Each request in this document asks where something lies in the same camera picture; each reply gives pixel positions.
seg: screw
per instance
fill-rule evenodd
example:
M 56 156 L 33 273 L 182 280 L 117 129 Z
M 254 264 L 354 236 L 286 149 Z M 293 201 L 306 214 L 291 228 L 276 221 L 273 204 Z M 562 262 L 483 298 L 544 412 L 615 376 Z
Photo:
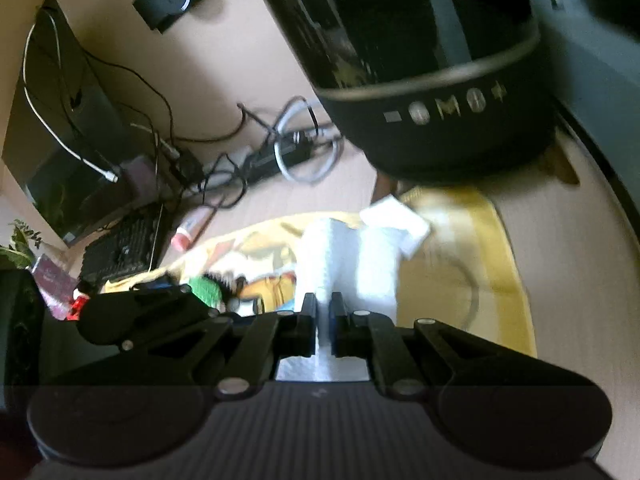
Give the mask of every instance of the screw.
M 240 377 L 227 377 L 218 383 L 218 391 L 223 395 L 236 396 L 244 394 L 249 389 L 249 383 Z
M 393 391 L 401 397 L 414 397 L 424 390 L 424 384 L 418 379 L 400 379 L 393 385 Z

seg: black keyboard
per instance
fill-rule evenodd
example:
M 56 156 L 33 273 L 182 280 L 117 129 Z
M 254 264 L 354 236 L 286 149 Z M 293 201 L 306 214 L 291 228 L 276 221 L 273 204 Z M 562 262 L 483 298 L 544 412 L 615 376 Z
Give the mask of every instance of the black keyboard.
M 95 286 L 148 272 L 158 265 L 168 222 L 167 211 L 153 204 L 125 216 L 84 250 L 80 278 Z

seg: white cable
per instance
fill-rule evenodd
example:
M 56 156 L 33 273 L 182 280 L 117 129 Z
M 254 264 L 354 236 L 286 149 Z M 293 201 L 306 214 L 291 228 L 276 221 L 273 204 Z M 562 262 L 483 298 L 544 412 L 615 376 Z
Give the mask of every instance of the white cable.
M 318 106 L 320 101 L 317 99 L 313 101 L 296 101 L 293 103 L 289 109 L 287 109 L 282 118 L 278 121 L 278 123 L 274 126 L 276 131 L 279 134 L 283 134 L 287 131 L 286 126 L 289 121 L 298 115 L 300 112 L 307 110 L 309 107 Z M 340 140 L 334 139 L 332 141 L 332 152 L 329 156 L 329 159 L 325 162 L 325 164 L 320 168 L 320 170 L 311 176 L 296 176 L 290 173 L 289 168 L 284 162 L 282 158 L 282 150 L 280 148 L 280 141 L 276 140 L 276 143 L 273 146 L 276 162 L 278 163 L 278 167 L 280 168 L 280 172 L 283 174 L 284 178 L 289 180 L 290 182 L 297 182 L 299 184 L 315 184 L 316 182 L 320 182 L 324 177 L 326 177 L 329 172 L 333 169 L 335 163 L 338 161 L 338 156 L 340 154 Z
M 96 166 L 95 164 L 92 164 L 91 162 L 86 160 L 84 157 L 78 155 L 70 147 L 68 147 L 62 141 L 62 139 L 60 139 L 60 137 L 58 137 L 56 135 L 56 133 L 53 131 L 52 127 L 47 124 L 47 121 L 45 121 L 42 118 L 42 116 L 36 110 L 36 107 L 33 105 L 33 102 L 31 101 L 31 96 L 29 95 L 29 91 L 27 90 L 27 53 L 29 51 L 29 44 L 31 43 L 31 36 L 33 35 L 33 29 L 35 27 L 36 27 L 35 23 L 33 25 L 31 25 L 31 30 L 29 31 L 29 35 L 27 36 L 27 42 L 24 45 L 24 57 L 22 58 L 22 81 L 24 83 L 24 95 L 27 98 L 27 102 L 28 102 L 29 106 L 31 107 L 31 110 L 36 115 L 36 117 L 40 120 L 42 125 L 47 129 L 47 131 L 53 136 L 53 138 L 57 140 L 58 144 L 60 146 L 62 146 L 62 148 L 64 148 L 67 152 L 69 152 L 77 160 L 79 160 L 83 164 L 87 165 L 92 170 L 96 171 L 97 173 L 100 173 L 104 178 L 106 178 L 110 182 L 113 182 L 113 183 L 117 182 L 118 181 L 118 176 L 115 173 L 113 173 L 113 171 L 106 171 L 106 170 L 102 170 L 101 168 L 98 168 L 98 166 Z M 58 49 L 58 56 L 60 56 L 60 42 L 58 41 L 58 36 L 56 36 L 56 47 Z

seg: yellow cloth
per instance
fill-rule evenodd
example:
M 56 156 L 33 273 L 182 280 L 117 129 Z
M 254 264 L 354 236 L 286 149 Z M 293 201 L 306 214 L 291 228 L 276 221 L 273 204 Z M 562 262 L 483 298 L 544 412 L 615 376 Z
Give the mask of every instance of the yellow cloth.
M 433 317 L 536 356 L 529 302 L 493 205 L 473 188 L 416 188 L 401 200 L 429 221 L 432 231 L 415 256 L 401 264 L 398 325 L 411 326 L 419 317 Z M 104 291 L 129 290 L 135 283 L 166 272 L 186 282 L 207 271 L 242 274 L 260 289 L 259 282 L 265 276 L 295 268 L 297 244 L 304 229 L 317 218 L 327 217 L 352 227 L 361 225 L 357 214 L 339 212 L 263 222 L 212 238 L 170 266 L 107 283 Z M 273 291 L 263 295 L 265 310 L 286 303 L 292 294 L 285 287 L 277 292 L 277 300 L 271 299 Z

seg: beige wall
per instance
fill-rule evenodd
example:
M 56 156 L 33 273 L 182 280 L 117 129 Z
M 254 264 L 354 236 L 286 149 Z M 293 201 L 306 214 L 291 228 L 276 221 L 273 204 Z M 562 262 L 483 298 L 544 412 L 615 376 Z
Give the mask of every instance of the beige wall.
M 0 153 L 4 134 L 9 121 L 15 84 L 18 81 L 20 63 L 31 23 L 38 6 L 43 0 L 0 0 Z M 42 220 L 36 209 L 28 202 L 17 183 L 0 161 L 0 193 L 4 197 L 0 208 L 12 208 L 11 220 L 17 214 L 34 229 L 42 231 L 51 244 L 64 246 L 49 226 Z M 4 223 L 4 213 L 0 212 L 0 224 Z
M 58 0 L 81 43 L 94 54 L 130 66 L 166 95 L 177 134 L 216 136 L 239 119 L 236 102 L 276 113 L 296 94 L 313 96 L 262 0 L 203 0 L 167 32 L 149 30 L 134 0 Z M 159 99 L 120 71 L 100 69 L 116 98 L 152 113 L 168 133 Z M 251 124 L 231 143 L 262 137 Z M 201 158 L 209 158 L 215 146 Z

